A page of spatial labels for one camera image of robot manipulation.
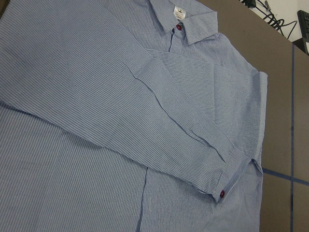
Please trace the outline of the black keyboard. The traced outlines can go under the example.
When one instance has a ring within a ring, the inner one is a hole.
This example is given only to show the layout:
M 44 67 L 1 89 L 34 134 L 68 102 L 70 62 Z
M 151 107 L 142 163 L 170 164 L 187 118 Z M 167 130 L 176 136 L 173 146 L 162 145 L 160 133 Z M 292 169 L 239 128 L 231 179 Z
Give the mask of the black keyboard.
M 296 45 L 307 55 L 309 54 L 309 14 L 303 10 L 297 11 L 302 38 L 296 40 Z

